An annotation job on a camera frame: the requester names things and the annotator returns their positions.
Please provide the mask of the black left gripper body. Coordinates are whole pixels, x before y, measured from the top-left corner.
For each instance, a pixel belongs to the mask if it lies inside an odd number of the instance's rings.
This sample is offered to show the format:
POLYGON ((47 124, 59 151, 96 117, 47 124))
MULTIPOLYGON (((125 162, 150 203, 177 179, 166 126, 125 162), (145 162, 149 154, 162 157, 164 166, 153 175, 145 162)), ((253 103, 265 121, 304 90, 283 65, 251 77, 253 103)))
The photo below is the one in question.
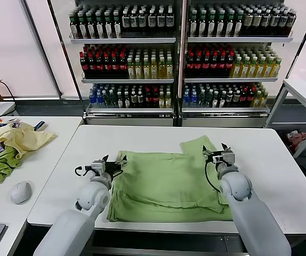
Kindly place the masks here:
POLYGON ((115 178, 123 172, 121 164, 117 162, 106 162, 105 167, 105 172, 108 173, 111 178, 115 178))

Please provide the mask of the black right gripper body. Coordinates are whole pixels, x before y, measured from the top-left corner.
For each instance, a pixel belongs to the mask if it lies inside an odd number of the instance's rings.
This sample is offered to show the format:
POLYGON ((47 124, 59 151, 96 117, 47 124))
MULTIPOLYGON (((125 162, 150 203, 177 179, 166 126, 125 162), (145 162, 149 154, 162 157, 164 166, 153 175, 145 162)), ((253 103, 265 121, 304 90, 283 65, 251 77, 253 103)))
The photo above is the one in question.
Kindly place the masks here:
POLYGON ((222 151, 210 151, 208 154, 208 161, 217 164, 222 162, 222 151))

